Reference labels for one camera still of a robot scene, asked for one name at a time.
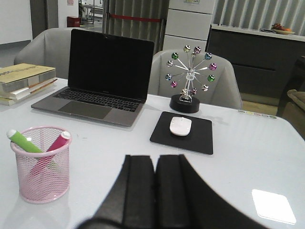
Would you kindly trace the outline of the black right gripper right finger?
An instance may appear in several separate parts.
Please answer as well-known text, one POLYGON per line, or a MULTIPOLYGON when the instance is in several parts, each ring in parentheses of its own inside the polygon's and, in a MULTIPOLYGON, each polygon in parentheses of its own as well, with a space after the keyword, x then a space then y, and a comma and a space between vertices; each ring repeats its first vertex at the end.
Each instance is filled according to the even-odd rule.
POLYGON ((198 175, 184 155, 161 155, 156 169, 159 229, 262 229, 198 175))

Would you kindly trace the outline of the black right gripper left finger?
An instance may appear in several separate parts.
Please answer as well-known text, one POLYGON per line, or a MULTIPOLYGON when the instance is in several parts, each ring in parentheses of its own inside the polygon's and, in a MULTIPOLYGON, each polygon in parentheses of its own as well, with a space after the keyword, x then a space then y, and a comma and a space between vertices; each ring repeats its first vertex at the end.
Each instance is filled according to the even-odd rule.
POLYGON ((111 190, 79 229, 153 229, 154 168, 149 156, 126 155, 111 190))

